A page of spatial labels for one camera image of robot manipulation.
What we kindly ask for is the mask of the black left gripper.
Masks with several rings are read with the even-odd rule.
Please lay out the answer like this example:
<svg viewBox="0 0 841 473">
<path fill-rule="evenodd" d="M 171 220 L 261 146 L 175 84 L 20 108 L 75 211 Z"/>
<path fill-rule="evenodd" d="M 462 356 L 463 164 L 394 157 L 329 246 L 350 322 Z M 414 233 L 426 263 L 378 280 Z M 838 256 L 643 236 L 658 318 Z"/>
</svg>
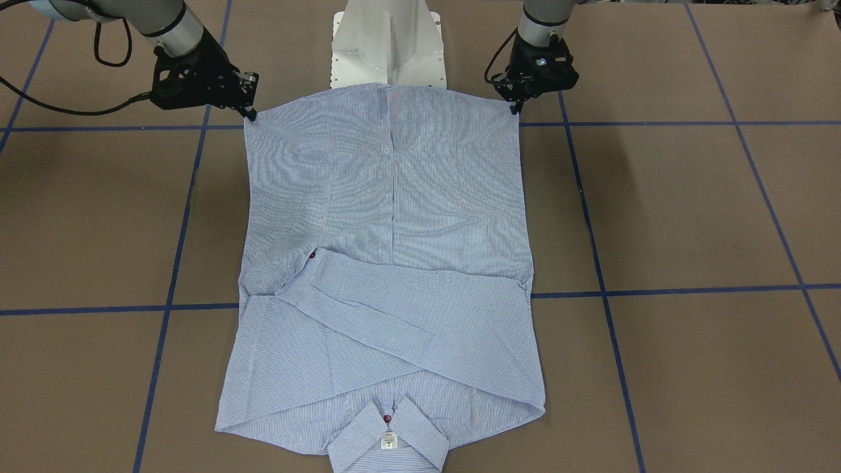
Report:
<svg viewBox="0 0 841 473">
<path fill-rule="evenodd" d="M 505 102 L 511 104 L 513 116 L 522 113 L 528 100 L 544 93 L 573 89 L 580 80 L 579 72 L 573 67 L 570 48 L 559 34 L 550 33 L 547 46 L 534 46 L 522 39 L 520 34 L 511 33 L 493 55 L 490 66 L 510 43 L 513 45 L 505 71 L 490 77 L 489 84 Z"/>
</svg>

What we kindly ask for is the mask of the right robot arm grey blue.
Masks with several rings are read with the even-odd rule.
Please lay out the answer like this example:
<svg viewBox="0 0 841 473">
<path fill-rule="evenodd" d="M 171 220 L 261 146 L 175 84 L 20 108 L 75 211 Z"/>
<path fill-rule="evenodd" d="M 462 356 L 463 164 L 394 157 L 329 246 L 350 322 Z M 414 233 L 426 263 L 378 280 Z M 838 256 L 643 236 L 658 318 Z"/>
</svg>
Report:
<svg viewBox="0 0 841 473">
<path fill-rule="evenodd" d="M 61 108 L 34 99 L 6 78 L 4 87 L 30 104 L 69 116 L 108 116 L 138 102 L 149 101 L 160 110 L 185 110 L 213 106 L 234 110 L 249 121 L 258 112 L 253 104 L 259 75 L 241 71 L 222 45 L 185 1 L 32 1 L 31 6 L 48 18 L 95 21 L 94 57 L 107 67 L 123 67 L 131 58 L 131 31 L 137 30 L 154 47 L 155 70 L 150 91 L 136 94 L 106 110 Z M 106 62 L 99 52 L 102 25 L 120 21 L 127 35 L 127 52 L 120 62 Z"/>
</svg>

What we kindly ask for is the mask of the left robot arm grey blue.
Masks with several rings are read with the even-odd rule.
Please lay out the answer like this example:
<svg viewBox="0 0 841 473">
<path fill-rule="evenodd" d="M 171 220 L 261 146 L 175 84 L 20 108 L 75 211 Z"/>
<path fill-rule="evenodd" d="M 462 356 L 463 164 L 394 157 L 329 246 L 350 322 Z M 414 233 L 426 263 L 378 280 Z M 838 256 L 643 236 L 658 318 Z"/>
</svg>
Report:
<svg viewBox="0 0 841 473">
<path fill-rule="evenodd" d="M 579 81 L 574 57 L 564 39 L 576 1 L 524 1 L 516 30 L 493 55 L 484 81 L 510 105 L 511 114 L 522 113 L 528 100 L 547 93 L 573 89 Z M 497 57 L 511 44 L 504 72 L 491 76 Z"/>
</svg>

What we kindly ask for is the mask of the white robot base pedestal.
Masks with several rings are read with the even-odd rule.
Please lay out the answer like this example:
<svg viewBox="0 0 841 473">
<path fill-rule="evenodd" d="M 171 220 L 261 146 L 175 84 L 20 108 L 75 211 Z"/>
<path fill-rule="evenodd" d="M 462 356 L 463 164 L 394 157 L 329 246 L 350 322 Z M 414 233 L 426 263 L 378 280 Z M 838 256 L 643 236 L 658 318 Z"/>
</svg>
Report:
<svg viewBox="0 0 841 473">
<path fill-rule="evenodd" d="M 366 83 L 447 89 L 442 19 L 426 1 L 349 1 L 332 18 L 331 89 Z"/>
</svg>

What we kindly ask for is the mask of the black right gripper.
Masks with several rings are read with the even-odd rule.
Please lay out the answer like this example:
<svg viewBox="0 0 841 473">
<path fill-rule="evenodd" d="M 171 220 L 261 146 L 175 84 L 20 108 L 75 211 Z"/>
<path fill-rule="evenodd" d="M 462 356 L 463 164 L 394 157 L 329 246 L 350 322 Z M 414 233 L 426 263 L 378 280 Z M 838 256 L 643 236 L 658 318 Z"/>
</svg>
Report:
<svg viewBox="0 0 841 473">
<path fill-rule="evenodd" d="M 229 62 L 223 48 L 207 30 L 198 45 L 179 57 L 170 57 L 162 46 L 154 48 L 155 72 L 150 101 L 161 110 L 211 105 L 243 112 L 243 118 L 256 121 L 253 102 L 259 75 L 241 72 Z"/>
</svg>

